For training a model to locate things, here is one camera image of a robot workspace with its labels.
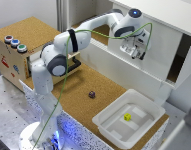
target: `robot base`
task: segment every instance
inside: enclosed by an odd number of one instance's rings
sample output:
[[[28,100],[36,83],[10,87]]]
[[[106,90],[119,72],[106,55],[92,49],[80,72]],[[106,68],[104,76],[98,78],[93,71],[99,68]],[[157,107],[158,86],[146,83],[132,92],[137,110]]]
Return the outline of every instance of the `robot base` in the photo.
[[[44,150],[43,147],[40,147],[39,145],[36,145],[36,147],[33,149],[34,142],[30,140],[30,137],[32,136],[33,132],[39,125],[39,122],[35,122],[33,124],[30,124],[27,126],[20,134],[19,137],[19,150]],[[60,147],[63,147],[64,145],[64,138],[60,138]]]

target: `brown object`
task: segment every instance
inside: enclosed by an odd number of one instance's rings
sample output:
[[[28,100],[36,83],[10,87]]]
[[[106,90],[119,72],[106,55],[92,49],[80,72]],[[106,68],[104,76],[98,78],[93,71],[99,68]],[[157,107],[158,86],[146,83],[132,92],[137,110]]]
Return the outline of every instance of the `brown object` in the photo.
[[[43,23],[35,17],[30,17],[20,22],[14,23],[0,29],[0,71],[10,82],[23,91],[19,79],[24,81],[31,76],[28,70],[29,57],[42,50],[45,43],[53,41],[59,31]],[[11,48],[4,43],[4,38],[12,35],[15,39],[20,40],[21,44],[27,46],[26,53],[18,53],[17,49]],[[80,53],[75,53],[69,57],[69,65],[73,64],[72,57],[75,56],[80,60]],[[64,77],[53,77],[53,83],[61,81]]]
[[[28,78],[24,82],[33,88],[32,78]],[[60,95],[62,85],[63,81],[54,85],[52,93],[56,98]],[[88,97],[91,90],[96,91],[94,100]],[[92,122],[92,118],[124,92],[126,92],[126,89],[82,64],[76,73],[67,78],[60,103],[67,113],[115,150],[118,150],[116,146],[100,134],[98,127]],[[167,119],[168,115],[162,116],[131,150],[140,150]]]
[[[79,25],[80,25],[80,23],[75,24],[72,27],[77,28]],[[105,35],[109,36],[110,28],[109,28],[108,25],[103,25],[103,26],[100,26],[98,28],[95,28],[94,31],[100,32],[102,34],[105,34]],[[92,38],[94,38],[95,40],[97,40],[97,41],[99,41],[99,42],[101,42],[101,43],[103,43],[105,45],[108,45],[108,38],[107,37],[104,37],[102,35],[99,35],[99,34],[96,34],[96,33],[92,32]]]

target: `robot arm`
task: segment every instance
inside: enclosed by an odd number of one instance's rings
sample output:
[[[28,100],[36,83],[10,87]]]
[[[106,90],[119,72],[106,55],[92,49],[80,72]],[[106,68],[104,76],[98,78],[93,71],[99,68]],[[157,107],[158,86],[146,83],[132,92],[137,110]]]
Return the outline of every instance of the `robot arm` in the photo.
[[[107,24],[115,37],[126,36],[136,29],[140,28],[143,23],[143,15],[138,9],[131,9],[124,17],[121,10],[113,9],[103,15],[92,18],[83,22],[75,31],[78,30],[93,30],[99,26]],[[75,34],[77,40],[78,50],[85,49],[91,40],[91,32],[84,31]],[[135,45],[129,49],[130,45],[127,43],[128,39],[124,40],[121,50],[128,53],[133,58],[140,55],[139,51],[136,51],[137,47],[142,47],[148,41],[149,33],[145,29],[141,29],[135,34],[134,37],[140,37],[135,41]],[[50,74],[54,76],[64,75],[66,70],[66,46],[68,46],[68,53],[73,52],[73,44],[70,39],[69,44],[66,45],[67,39],[69,37],[69,32],[66,31],[57,35],[54,39],[54,43],[46,46],[41,54],[41,58],[47,66]]]

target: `cable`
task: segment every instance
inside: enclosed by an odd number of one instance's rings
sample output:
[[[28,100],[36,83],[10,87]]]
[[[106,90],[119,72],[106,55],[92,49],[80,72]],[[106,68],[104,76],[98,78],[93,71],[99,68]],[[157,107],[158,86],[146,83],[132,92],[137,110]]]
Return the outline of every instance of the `cable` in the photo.
[[[137,30],[135,30],[134,32],[132,32],[131,34],[128,34],[128,35],[123,36],[123,37],[110,37],[110,36],[107,36],[107,35],[105,35],[105,34],[102,34],[102,33],[96,32],[96,31],[93,31],[93,30],[84,30],[84,29],[83,29],[83,30],[75,31],[75,33],[84,32],[84,31],[89,31],[89,32],[93,32],[93,33],[99,34],[99,35],[104,36],[104,37],[107,37],[107,38],[111,38],[111,39],[123,39],[123,38],[126,38],[126,37],[129,37],[129,36],[133,35],[134,33],[138,32],[139,30],[141,30],[142,28],[144,28],[144,27],[147,26],[147,25],[150,25],[151,28],[150,28],[150,35],[149,35],[149,38],[148,38],[148,43],[147,43],[147,45],[146,45],[146,49],[145,49],[145,52],[144,52],[144,54],[143,54],[143,56],[144,56],[145,53],[146,53],[146,51],[147,51],[147,48],[148,48],[148,45],[149,45],[149,41],[150,41],[150,38],[151,38],[151,34],[152,34],[152,26],[153,26],[152,23],[147,23],[147,24],[143,25],[142,27],[138,28]],[[69,69],[69,67],[68,67],[68,45],[69,45],[69,40],[70,40],[70,36],[69,36],[68,39],[67,39],[67,45],[66,45],[66,64],[67,64],[67,69],[66,69],[66,72],[65,72],[65,79],[64,79],[64,83],[63,83],[63,86],[62,86],[62,89],[61,89],[61,92],[60,92],[60,96],[59,96],[59,98],[58,98],[58,101],[57,101],[57,104],[56,104],[55,108],[53,109],[51,115],[49,116],[48,120],[46,121],[46,124],[45,124],[45,126],[43,127],[43,129],[42,129],[42,131],[41,131],[41,133],[40,133],[40,135],[39,135],[39,137],[38,137],[38,139],[37,139],[35,145],[33,146],[33,149],[32,149],[32,150],[34,150],[34,148],[36,147],[37,143],[39,142],[39,139],[41,138],[41,135],[42,135],[42,133],[44,132],[44,129],[46,128],[46,126],[47,126],[47,124],[48,124],[50,118],[52,117],[53,113],[55,112],[55,109],[57,108],[57,106],[58,106],[58,104],[59,104],[59,102],[60,102],[61,95],[62,95],[62,93],[63,93],[64,86],[65,86],[65,84],[66,84],[67,75],[68,75],[68,69]]]

